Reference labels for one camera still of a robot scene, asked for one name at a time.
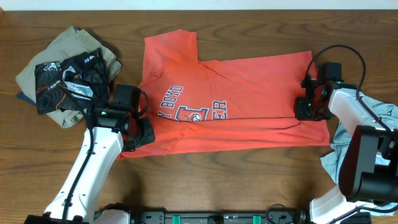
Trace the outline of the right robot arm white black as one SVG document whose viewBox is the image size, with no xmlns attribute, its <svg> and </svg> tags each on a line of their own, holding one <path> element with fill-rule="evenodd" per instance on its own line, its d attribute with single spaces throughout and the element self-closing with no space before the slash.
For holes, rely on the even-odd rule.
<svg viewBox="0 0 398 224">
<path fill-rule="evenodd" d="M 295 100 L 299 120 L 320 121 L 336 116 L 351 137 L 338 183 L 310 202 L 313 223 L 342 223 L 360 212 L 391 213 L 397 203 L 397 130 L 368 105 L 354 85 L 330 82 L 304 84 Z"/>
</svg>

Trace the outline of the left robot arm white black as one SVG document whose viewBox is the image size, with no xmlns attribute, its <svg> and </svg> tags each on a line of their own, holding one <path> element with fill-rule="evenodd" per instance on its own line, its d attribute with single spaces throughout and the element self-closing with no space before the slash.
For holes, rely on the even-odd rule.
<svg viewBox="0 0 398 224">
<path fill-rule="evenodd" d="M 24 223 L 131 223 L 130 209 L 120 203 L 99 216 L 95 210 L 109 170 L 120 153 L 154 142 L 145 112 L 118 106 L 95 109 L 78 157 L 59 193 L 43 215 L 28 215 Z"/>
</svg>

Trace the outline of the red printed t-shirt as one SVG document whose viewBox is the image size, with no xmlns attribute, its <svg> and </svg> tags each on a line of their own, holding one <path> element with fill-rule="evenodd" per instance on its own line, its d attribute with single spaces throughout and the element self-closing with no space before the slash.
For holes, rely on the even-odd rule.
<svg viewBox="0 0 398 224">
<path fill-rule="evenodd" d="M 146 37 L 139 88 L 155 140 L 120 158 L 328 145 L 325 121 L 294 113 L 311 59 L 306 51 L 201 61 L 195 32 Z"/>
</svg>

